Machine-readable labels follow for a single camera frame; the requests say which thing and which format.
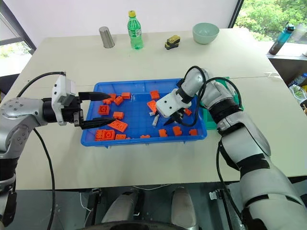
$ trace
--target yellow bottle cap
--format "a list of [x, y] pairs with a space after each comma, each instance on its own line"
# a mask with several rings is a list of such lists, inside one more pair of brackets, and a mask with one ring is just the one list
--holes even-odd
[[129, 15], [130, 18], [135, 17], [135, 11], [129, 11], [128, 15]]

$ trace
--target green plastic bottle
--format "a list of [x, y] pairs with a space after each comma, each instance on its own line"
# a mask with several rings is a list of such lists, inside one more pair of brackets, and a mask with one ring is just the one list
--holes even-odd
[[135, 11], [129, 11], [128, 32], [130, 36], [130, 43], [133, 49], [142, 49], [142, 31], [141, 24], [136, 19]]

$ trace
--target light green bowl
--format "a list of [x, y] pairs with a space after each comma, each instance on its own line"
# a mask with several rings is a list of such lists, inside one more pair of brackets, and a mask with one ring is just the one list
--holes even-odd
[[200, 44], [208, 44], [219, 34], [220, 29], [211, 23], [198, 23], [193, 27], [194, 41]]

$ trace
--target bottle label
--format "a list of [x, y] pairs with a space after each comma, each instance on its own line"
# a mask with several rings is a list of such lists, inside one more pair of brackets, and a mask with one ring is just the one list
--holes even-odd
[[130, 37], [138, 37], [142, 35], [141, 29], [138, 30], [128, 30]]

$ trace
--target white table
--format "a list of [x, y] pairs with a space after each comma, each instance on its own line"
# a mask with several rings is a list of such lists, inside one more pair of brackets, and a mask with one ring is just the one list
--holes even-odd
[[[181, 36], [179, 48], [166, 50], [164, 42], [174, 34]], [[206, 46], [196, 44], [191, 32], [144, 34], [145, 47], [139, 51], [130, 48], [128, 35], [113, 37], [112, 49], [104, 49], [99, 36], [45, 39], [5, 100], [16, 96], [28, 80], [49, 71], [67, 71], [82, 92], [92, 91], [102, 81], [183, 77], [190, 66], [199, 65], [215, 76], [232, 78], [245, 110], [271, 145], [274, 164], [287, 176], [307, 174], [306, 116], [280, 78], [266, 77], [265, 72], [276, 70], [253, 48], [255, 41], [246, 30], [222, 29]], [[39, 80], [24, 96], [50, 97], [56, 78]], [[82, 104], [85, 115], [88, 104]], [[220, 136], [215, 130], [208, 131], [205, 140], [186, 144], [109, 149], [82, 146], [82, 131], [72, 124], [49, 124], [38, 131], [52, 159], [57, 189], [218, 181], [215, 154]], [[18, 163], [17, 189], [51, 188], [47, 159], [35, 134], [30, 135]], [[239, 179], [224, 160], [220, 167], [225, 180]]]

